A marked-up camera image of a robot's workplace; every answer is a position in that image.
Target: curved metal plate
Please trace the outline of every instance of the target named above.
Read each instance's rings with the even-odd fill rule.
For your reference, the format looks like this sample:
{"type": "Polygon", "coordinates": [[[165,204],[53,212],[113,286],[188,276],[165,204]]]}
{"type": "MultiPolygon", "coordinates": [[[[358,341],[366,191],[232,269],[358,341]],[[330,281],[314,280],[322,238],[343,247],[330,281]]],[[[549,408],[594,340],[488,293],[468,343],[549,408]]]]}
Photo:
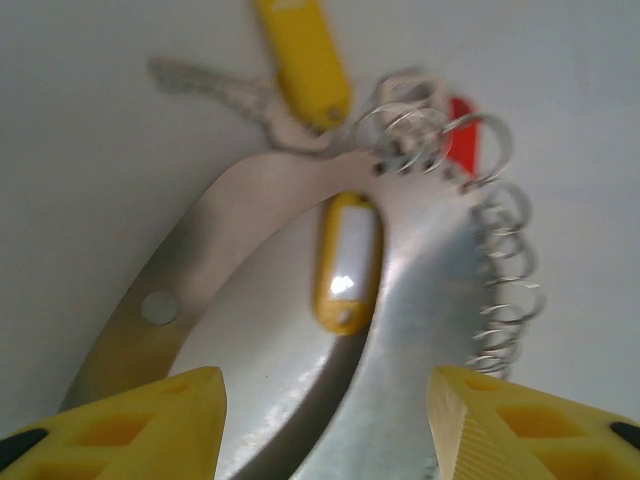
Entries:
{"type": "MultiPolygon", "coordinates": [[[[376,313],[353,381],[296,475],[420,478],[433,452],[424,406],[429,372],[440,363],[464,361],[474,351],[473,333],[483,324],[478,312],[487,292],[478,275],[480,256],[469,218],[478,198],[460,195],[443,180],[442,169],[429,175],[376,176],[377,162],[365,152],[324,161],[271,153],[226,171],[135,280],[96,340],[66,405],[164,377],[181,348],[181,357],[202,349],[198,339],[206,337],[214,320],[198,321],[261,243],[319,202],[342,191],[360,191],[378,206],[385,227],[376,313]],[[140,314],[144,298],[158,290],[172,292],[180,308],[178,318],[163,327],[140,314]]],[[[321,374],[319,369],[313,377],[321,374]]],[[[296,469],[296,462],[281,468],[290,459],[259,454],[291,418],[285,416],[264,437],[265,445],[258,445],[255,457],[236,470],[237,478],[255,478],[254,473],[278,478],[275,472],[296,469]]],[[[296,437],[288,441],[295,443],[296,437]]]]}
{"type": "Polygon", "coordinates": [[[337,337],[313,311],[325,207],[278,230],[234,272],[171,368],[170,375],[202,365],[224,372],[229,408],[218,480],[288,478],[335,414],[360,360],[366,332],[337,337]]]}

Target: key ring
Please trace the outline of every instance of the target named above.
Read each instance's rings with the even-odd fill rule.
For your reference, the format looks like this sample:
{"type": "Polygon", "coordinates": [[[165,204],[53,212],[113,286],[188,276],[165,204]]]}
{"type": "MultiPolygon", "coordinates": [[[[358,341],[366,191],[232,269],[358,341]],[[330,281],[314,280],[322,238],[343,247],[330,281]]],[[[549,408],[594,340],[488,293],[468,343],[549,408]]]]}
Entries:
{"type": "Polygon", "coordinates": [[[498,145],[500,147],[500,155],[495,166],[486,174],[481,175],[476,180],[469,182],[477,187],[482,187],[497,180],[504,173],[511,163],[513,154],[513,136],[509,127],[497,116],[491,113],[470,113],[449,122],[444,127],[444,133],[450,133],[453,130],[464,129],[475,122],[482,122],[493,131],[498,145]]]}
{"type": "MultiPolygon", "coordinates": [[[[417,112],[408,112],[404,115],[401,115],[393,122],[391,122],[387,128],[385,128],[384,132],[380,136],[379,141],[386,140],[389,136],[393,134],[394,129],[400,125],[404,120],[411,120],[412,118],[418,118],[422,123],[418,127],[416,135],[414,137],[418,141],[418,145],[420,146],[415,152],[411,154],[409,159],[404,161],[402,165],[398,168],[397,173],[402,173],[405,170],[409,169],[414,163],[418,161],[418,159],[424,154],[425,150],[430,144],[435,144],[437,148],[433,148],[433,152],[438,152],[437,157],[431,158],[429,161],[425,162],[426,168],[423,170],[423,173],[429,173],[432,170],[435,170],[440,166],[440,164],[447,158],[449,151],[451,150],[452,139],[451,135],[448,133],[444,133],[444,128],[449,121],[449,118],[435,108],[421,108],[417,112]],[[436,141],[433,142],[429,139],[427,135],[424,133],[425,123],[430,125],[430,128],[427,135],[436,135],[436,141]]],[[[402,138],[403,134],[398,134],[397,138],[402,138]]]]}
{"type": "Polygon", "coordinates": [[[416,113],[416,114],[419,111],[416,107],[413,107],[406,103],[400,103],[400,102],[386,103],[384,105],[380,105],[379,107],[374,108],[373,110],[369,110],[354,122],[353,127],[351,128],[350,137],[352,137],[352,139],[355,141],[355,145],[357,146],[359,143],[358,133],[361,131],[362,126],[367,120],[385,112],[392,112],[392,113],[397,113],[398,115],[404,115],[407,113],[407,110],[409,110],[411,113],[416,113]]]}
{"type": "Polygon", "coordinates": [[[513,182],[500,179],[492,183],[497,188],[485,197],[483,200],[483,208],[498,216],[504,212],[507,212],[508,215],[501,218],[501,226],[491,228],[491,234],[496,237],[505,237],[524,229],[531,221],[531,202],[529,198],[522,189],[513,182]],[[511,198],[515,210],[507,209],[496,201],[500,192],[505,192],[511,198]]]}

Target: white label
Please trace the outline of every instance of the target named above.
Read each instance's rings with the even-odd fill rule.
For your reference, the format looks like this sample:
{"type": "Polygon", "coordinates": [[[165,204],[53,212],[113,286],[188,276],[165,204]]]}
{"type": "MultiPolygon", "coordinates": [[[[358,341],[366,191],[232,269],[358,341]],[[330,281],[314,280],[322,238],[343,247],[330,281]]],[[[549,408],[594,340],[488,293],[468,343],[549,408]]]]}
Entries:
{"type": "Polygon", "coordinates": [[[376,212],[373,209],[342,209],[336,264],[330,286],[333,299],[366,299],[373,268],[375,237],[376,212]]]}

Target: silver metal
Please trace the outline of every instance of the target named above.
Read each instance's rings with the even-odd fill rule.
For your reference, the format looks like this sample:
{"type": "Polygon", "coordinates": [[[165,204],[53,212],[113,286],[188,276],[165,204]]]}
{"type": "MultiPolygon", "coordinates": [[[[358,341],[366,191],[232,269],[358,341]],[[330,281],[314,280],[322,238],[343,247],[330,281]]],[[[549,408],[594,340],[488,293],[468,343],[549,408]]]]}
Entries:
{"type": "MultiPolygon", "coordinates": [[[[429,373],[473,354],[473,335],[486,321],[478,305],[495,303],[485,287],[489,275],[478,275],[483,257],[474,248],[470,212],[481,196],[460,195],[439,171],[377,176],[378,162],[362,151],[322,162],[270,153],[227,170],[136,278],[65,405],[163,378],[176,366],[207,363],[222,352],[230,423],[220,478],[296,472],[302,479],[415,479],[432,471],[424,405],[429,373]],[[342,191],[371,198],[385,226],[381,287],[366,337],[327,336],[307,310],[280,311],[280,320],[268,320],[270,328],[254,323],[267,321],[263,310],[229,318],[223,303],[207,314],[214,295],[259,245],[342,191]],[[153,291],[172,292],[180,305],[179,316],[163,327],[140,314],[153,291]]],[[[299,259],[292,254],[271,265],[279,270],[299,259]]],[[[268,288],[274,294],[277,278],[272,275],[268,288]]],[[[293,283],[302,290],[289,291],[297,300],[284,301],[308,309],[309,281],[298,279],[293,283]]]]}
{"type": "Polygon", "coordinates": [[[197,65],[152,57],[148,70],[165,93],[199,94],[214,98],[249,120],[265,126],[276,148],[319,153],[332,142],[331,132],[317,133],[301,124],[272,81],[245,81],[197,65]]]}
{"type": "MultiPolygon", "coordinates": [[[[227,92],[225,101],[237,102],[248,116],[269,118],[269,102],[262,103],[259,91],[264,87],[236,88],[234,79],[199,69],[171,77],[181,69],[158,65],[154,75],[166,91],[216,97],[227,92]]],[[[510,161],[508,128],[488,114],[434,122],[428,111],[396,103],[364,115],[354,128],[356,138],[365,120],[384,112],[393,120],[378,132],[373,152],[322,162],[273,152],[243,160],[216,180],[136,278],[65,406],[217,363],[229,394],[219,480],[431,478],[434,448],[424,405],[431,369],[466,361],[481,372],[508,376],[520,336],[543,308],[544,296],[539,285],[524,281],[535,269],[522,237],[530,218],[526,196],[502,185],[516,205],[512,213],[491,190],[510,161]],[[458,178],[444,175],[440,159],[426,165],[429,175],[409,171],[424,151],[441,152],[453,130],[476,121],[492,128],[501,146],[488,173],[464,178],[460,188],[458,178]],[[403,175],[380,175],[378,154],[400,138],[413,139],[415,147],[400,152],[405,155],[394,173],[403,175]],[[385,228],[374,318],[366,335],[349,338],[332,337],[315,322],[309,310],[313,268],[288,269],[311,265],[316,250],[318,232],[305,242],[297,229],[314,218],[317,225],[319,210],[300,215],[342,191],[370,198],[385,228]],[[278,247],[283,238],[286,248],[278,247]],[[256,251],[265,241],[264,250],[256,251]],[[292,246],[305,244],[306,250],[292,246]],[[269,263],[278,248],[280,261],[269,263]],[[506,262],[521,255],[520,272],[508,271],[506,262]],[[247,272],[260,270],[260,262],[271,265],[272,273],[265,274],[262,288],[255,284],[256,296],[265,305],[282,297],[289,308],[277,309],[269,320],[263,318],[268,307],[257,308],[255,298],[237,293],[251,283],[247,272]],[[506,298],[514,288],[532,295],[529,309],[506,298]],[[141,308],[152,292],[167,292],[177,302],[177,316],[161,327],[151,325],[141,308]],[[234,296],[236,305],[254,309],[229,308],[234,296]]]]}
{"type": "MultiPolygon", "coordinates": [[[[404,71],[389,75],[383,79],[377,89],[378,105],[404,105],[399,112],[384,110],[380,116],[382,130],[398,120],[398,116],[405,115],[411,109],[436,110],[448,121],[451,118],[449,92],[444,82],[428,73],[421,71],[404,71]]],[[[398,122],[394,128],[394,143],[400,153],[414,155],[421,149],[424,141],[420,134],[416,135],[413,123],[398,122]]],[[[423,128],[421,134],[428,135],[430,128],[423,128]]]]}
{"type": "Polygon", "coordinates": [[[500,179],[511,162],[513,153],[513,137],[509,128],[494,115],[476,113],[452,121],[444,130],[452,132],[478,121],[494,131],[500,144],[500,156],[488,173],[466,182],[463,191],[479,191],[484,195],[484,199],[474,207],[471,218],[477,226],[475,238],[478,251],[486,257],[490,270],[493,271],[486,287],[495,292],[498,302],[486,305],[481,311],[488,322],[474,336],[481,346],[476,355],[467,360],[467,365],[482,373],[506,379],[517,358],[519,340],[526,330],[526,324],[540,314],[546,299],[539,284],[524,281],[536,269],[535,253],[522,235],[522,230],[531,220],[531,204],[522,189],[500,179]],[[499,202],[501,192],[506,192],[511,197],[516,207],[515,213],[499,202]],[[501,249],[509,241],[512,249],[501,249]],[[508,273],[507,261],[520,255],[523,260],[519,272],[508,273]],[[532,296],[532,307],[529,310],[515,301],[503,298],[512,293],[509,292],[512,287],[519,287],[532,296]],[[508,318],[501,317],[503,312],[511,315],[508,318]]]}

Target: black tip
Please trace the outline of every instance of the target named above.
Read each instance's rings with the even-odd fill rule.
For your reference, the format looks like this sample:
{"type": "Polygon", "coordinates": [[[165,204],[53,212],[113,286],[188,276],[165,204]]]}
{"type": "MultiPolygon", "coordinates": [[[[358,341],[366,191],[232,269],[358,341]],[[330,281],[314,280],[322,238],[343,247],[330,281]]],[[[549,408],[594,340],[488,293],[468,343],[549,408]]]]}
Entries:
{"type": "Polygon", "coordinates": [[[624,422],[613,422],[609,425],[609,428],[611,428],[613,433],[640,451],[640,427],[624,422]]]}
{"type": "Polygon", "coordinates": [[[0,472],[31,450],[49,434],[44,428],[35,428],[0,440],[0,472]]]}

